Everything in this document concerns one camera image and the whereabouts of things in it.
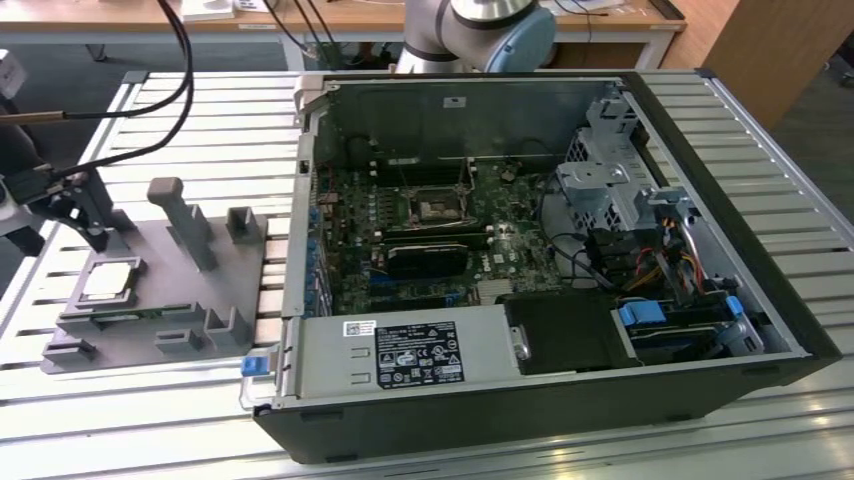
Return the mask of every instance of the blue latch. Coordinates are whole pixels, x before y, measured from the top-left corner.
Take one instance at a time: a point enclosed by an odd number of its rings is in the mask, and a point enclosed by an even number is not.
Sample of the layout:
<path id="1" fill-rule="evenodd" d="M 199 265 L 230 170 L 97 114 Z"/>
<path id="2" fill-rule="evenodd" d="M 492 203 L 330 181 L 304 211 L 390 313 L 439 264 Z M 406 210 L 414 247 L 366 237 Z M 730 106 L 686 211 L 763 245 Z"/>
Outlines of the blue latch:
<path id="1" fill-rule="evenodd" d="M 259 377 L 270 373 L 270 358 L 243 357 L 240 364 L 240 375 L 244 377 Z"/>
<path id="2" fill-rule="evenodd" d="M 730 312 L 733 312 L 735 317 L 741 317 L 745 314 L 745 306 L 738 297 L 726 297 L 726 306 L 730 307 Z"/>
<path id="3" fill-rule="evenodd" d="M 623 305 L 619 309 L 619 319 L 626 327 L 646 323 L 665 323 L 667 321 L 662 306 L 653 300 L 630 302 Z"/>

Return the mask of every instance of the power supply label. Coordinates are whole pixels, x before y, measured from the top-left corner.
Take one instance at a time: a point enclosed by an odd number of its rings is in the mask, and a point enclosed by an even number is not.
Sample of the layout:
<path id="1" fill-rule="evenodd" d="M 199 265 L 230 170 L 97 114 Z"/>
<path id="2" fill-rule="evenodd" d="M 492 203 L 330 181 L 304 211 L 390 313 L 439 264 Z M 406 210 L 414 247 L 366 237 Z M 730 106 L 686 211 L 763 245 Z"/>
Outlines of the power supply label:
<path id="1" fill-rule="evenodd" d="M 376 384 L 386 390 L 466 380 L 454 322 L 379 327 L 374 338 Z"/>

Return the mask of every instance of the motherboard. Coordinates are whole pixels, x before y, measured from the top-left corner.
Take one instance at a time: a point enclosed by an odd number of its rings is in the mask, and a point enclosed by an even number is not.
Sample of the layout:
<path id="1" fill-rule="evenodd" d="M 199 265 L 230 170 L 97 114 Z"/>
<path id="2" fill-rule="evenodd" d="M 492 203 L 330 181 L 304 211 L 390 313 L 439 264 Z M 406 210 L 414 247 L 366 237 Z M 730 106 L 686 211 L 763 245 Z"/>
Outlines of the motherboard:
<path id="1" fill-rule="evenodd" d="M 334 312 L 488 305 L 562 288 L 536 220 L 546 177 L 512 158 L 322 169 Z"/>

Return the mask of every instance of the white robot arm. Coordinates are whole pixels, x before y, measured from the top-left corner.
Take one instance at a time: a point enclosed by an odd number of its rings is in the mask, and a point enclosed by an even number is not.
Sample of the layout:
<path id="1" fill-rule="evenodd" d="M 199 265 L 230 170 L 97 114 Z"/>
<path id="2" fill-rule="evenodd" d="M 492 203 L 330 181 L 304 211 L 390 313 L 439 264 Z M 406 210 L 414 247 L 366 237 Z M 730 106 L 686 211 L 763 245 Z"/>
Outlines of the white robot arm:
<path id="1" fill-rule="evenodd" d="M 407 0 L 396 73 L 530 72 L 555 38 L 536 0 Z"/>

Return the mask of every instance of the metal slotted table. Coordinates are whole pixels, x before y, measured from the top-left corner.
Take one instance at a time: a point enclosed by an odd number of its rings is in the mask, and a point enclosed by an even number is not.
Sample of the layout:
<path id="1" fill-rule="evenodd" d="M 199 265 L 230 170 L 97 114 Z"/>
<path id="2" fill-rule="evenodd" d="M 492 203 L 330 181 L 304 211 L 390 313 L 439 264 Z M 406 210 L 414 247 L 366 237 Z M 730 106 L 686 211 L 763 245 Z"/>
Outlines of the metal slotted table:
<path id="1" fill-rule="evenodd" d="M 132 218 L 148 180 L 184 179 L 206 215 L 250 205 L 270 218 L 256 344 L 279 339 L 290 193 L 299 130 L 292 73 L 197 74 L 197 104 L 164 150 L 101 170 Z M 749 395 L 705 419 L 428 452 L 331 466 L 290 460 L 239 404 L 240 359 L 48 377 L 41 349 L 88 251 L 47 224 L 0 302 L 3 478 L 837 478 L 854 469 L 854 233 L 721 84 L 694 72 L 643 74 L 737 208 L 846 357 L 787 387 Z M 111 109 L 167 96 L 180 74 L 125 83 Z M 148 145 L 180 106 L 104 121 L 83 160 Z M 677 174 L 653 151 L 673 183 Z"/>

